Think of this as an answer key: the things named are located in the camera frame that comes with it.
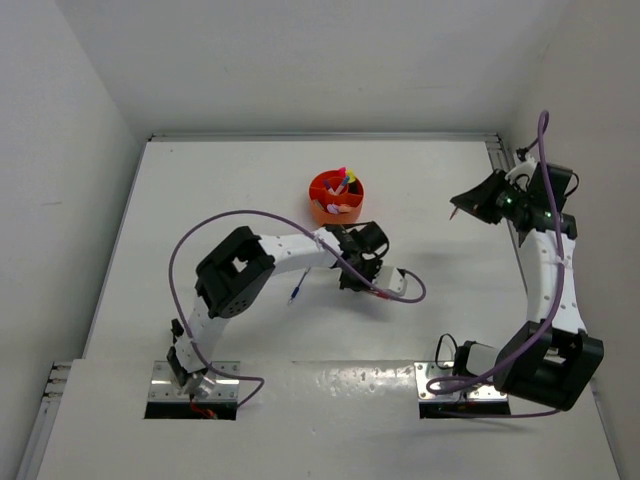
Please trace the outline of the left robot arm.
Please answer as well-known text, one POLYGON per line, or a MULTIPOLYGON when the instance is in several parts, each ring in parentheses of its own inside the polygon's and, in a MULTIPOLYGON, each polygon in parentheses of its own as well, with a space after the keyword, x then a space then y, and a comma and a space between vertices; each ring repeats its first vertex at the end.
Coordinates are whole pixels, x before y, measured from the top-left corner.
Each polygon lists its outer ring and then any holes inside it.
POLYGON ((174 330, 167 360, 178 386, 193 392, 205 375, 197 354, 209 358, 229 320, 245 312, 270 277, 308 269, 339 268, 339 287, 353 291, 406 292, 404 274, 383 264, 388 239, 374 222, 365 226, 327 225, 310 235, 258 235, 233 230, 196 267, 195 304, 187 325, 174 330))

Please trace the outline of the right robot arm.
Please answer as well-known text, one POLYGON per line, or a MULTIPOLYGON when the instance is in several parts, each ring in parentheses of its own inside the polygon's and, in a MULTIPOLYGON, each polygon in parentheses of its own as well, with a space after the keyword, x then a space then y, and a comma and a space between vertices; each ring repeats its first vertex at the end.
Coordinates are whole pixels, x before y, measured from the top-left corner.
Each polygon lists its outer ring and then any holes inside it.
POLYGON ((562 211, 575 178, 570 169, 527 160, 494 170, 451 199, 484 223, 511 223, 527 297, 525 322, 514 336, 499 350, 466 342, 454 374, 557 411, 574 406, 604 358, 603 342, 588 334, 577 306, 577 225, 562 211))

